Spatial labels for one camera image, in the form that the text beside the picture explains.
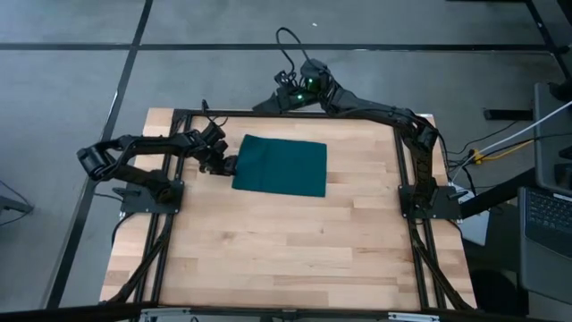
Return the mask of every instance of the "laptop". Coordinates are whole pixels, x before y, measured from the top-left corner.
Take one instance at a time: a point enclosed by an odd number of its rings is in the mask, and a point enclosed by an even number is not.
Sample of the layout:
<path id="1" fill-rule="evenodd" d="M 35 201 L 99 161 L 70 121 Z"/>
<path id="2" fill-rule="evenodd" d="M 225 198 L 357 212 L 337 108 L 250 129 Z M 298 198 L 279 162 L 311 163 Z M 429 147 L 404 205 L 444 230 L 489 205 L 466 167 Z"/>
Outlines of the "laptop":
<path id="1" fill-rule="evenodd" d="M 572 198 L 520 188 L 520 283 L 572 304 Z"/>

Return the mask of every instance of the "gray floor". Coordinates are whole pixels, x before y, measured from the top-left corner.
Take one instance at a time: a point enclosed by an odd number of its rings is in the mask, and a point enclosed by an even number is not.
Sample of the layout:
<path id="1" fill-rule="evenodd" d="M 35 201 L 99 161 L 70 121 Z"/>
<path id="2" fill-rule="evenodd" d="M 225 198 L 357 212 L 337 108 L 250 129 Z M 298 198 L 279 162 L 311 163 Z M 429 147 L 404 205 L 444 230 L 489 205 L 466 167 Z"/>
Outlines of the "gray floor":
<path id="1" fill-rule="evenodd" d="M 142 7 L 141 0 L 3 0 L 0 42 L 130 43 Z M 565 25 L 558 16 L 547 24 Z M 522 4 L 443 0 L 156 0 L 143 42 L 272 43 L 282 25 L 309 43 L 542 43 Z M 486 122 L 483 108 L 530 107 L 537 81 L 562 80 L 549 55 L 309 54 L 361 97 L 434 114 L 450 150 L 507 124 Z M 299 66 L 302 55 L 292 55 Z M 0 311 L 42 305 L 85 180 L 75 151 L 100 135 L 125 58 L 123 51 L 0 51 L 0 179 L 36 205 L 31 216 L 0 227 Z M 151 106 L 198 108 L 205 98 L 213 108 L 248 109 L 268 98 L 273 76 L 286 68 L 274 51 L 139 52 L 114 136 L 139 133 Z M 475 184 L 526 170 L 532 153 L 524 148 L 475 168 Z M 95 200 L 63 305 L 97 302 L 117 213 L 115 201 Z M 3 213 L 0 223 L 13 216 Z M 533 307 L 544 318 L 566 316 L 566 308 L 540 302 Z"/>

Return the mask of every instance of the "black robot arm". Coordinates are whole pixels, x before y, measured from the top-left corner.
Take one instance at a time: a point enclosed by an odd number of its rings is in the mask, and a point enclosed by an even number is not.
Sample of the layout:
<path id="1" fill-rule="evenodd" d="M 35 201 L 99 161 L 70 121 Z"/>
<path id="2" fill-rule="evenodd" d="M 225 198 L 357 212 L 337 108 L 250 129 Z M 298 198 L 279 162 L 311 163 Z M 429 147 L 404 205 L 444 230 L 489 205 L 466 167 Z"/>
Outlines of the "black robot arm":
<path id="1" fill-rule="evenodd" d="M 117 179 L 148 189 L 158 204 L 172 200 L 173 182 L 161 170 L 145 171 L 127 162 L 138 155 L 167 154 L 176 157 L 194 157 L 201 172 L 234 175 L 236 156 L 224 157 L 228 145 L 224 131 L 211 122 L 202 131 L 176 133 L 169 137 L 143 137 L 124 135 L 116 140 L 98 142 L 78 151 L 77 157 L 91 180 L 104 182 Z M 115 159 L 109 150 L 121 151 Z"/>
<path id="2" fill-rule="evenodd" d="M 387 106 L 358 98 L 344 89 L 327 66 L 316 59 L 307 60 L 301 68 L 299 86 L 291 86 L 281 75 L 275 79 L 281 85 L 265 102 L 254 107 L 263 113 L 285 113 L 304 106 L 320 104 L 330 117 L 351 116 L 389 125 L 398 130 L 403 143 L 411 152 L 416 183 L 408 194 L 409 206 L 428 210 L 437 189 L 433 178 L 433 147 L 439 132 L 424 117 L 409 109 Z"/>

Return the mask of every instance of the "butcher block tabletop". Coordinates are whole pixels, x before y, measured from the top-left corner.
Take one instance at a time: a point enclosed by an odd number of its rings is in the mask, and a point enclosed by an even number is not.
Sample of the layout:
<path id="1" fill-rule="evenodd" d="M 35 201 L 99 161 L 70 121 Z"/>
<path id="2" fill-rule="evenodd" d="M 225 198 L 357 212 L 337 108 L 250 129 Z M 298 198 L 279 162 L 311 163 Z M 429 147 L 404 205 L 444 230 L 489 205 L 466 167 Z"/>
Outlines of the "butcher block tabletop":
<path id="1" fill-rule="evenodd" d="M 168 135 L 172 113 L 149 109 L 143 134 Z M 191 127 L 202 130 L 207 122 L 195 116 Z M 327 144 L 326 196 L 234 190 L 231 177 L 202 174 L 195 159 L 186 160 L 186 188 L 174 217 L 160 304 L 420 309 L 391 127 L 365 120 L 230 117 L 223 130 L 225 155 L 237 154 L 246 134 Z M 135 166 L 160 169 L 163 157 L 139 156 Z M 446 184 L 439 145 L 433 157 L 433 175 Z M 115 295 L 141 261 L 149 221 L 150 214 L 136 214 L 119 228 L 101 300 Z M 458 230 L 444 220 L 432 225 L 443 273 L 475 306 Z M 155 267 L 144 300 L 150 298 L 153 276 Z M 425 267 L 435 306 L 430 276 Z"/>

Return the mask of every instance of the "dark green towel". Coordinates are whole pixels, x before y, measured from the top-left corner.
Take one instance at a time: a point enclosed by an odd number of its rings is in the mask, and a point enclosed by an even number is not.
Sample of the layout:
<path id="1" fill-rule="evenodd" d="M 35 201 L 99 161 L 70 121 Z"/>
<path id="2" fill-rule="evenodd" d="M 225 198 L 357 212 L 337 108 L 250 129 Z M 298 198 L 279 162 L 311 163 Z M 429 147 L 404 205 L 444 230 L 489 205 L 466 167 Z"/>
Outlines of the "dark green towel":
<path id="1" fill-rule="evenodd" d="M 326 145 L 246 135 L 232 188 L 325 197 Z"/>

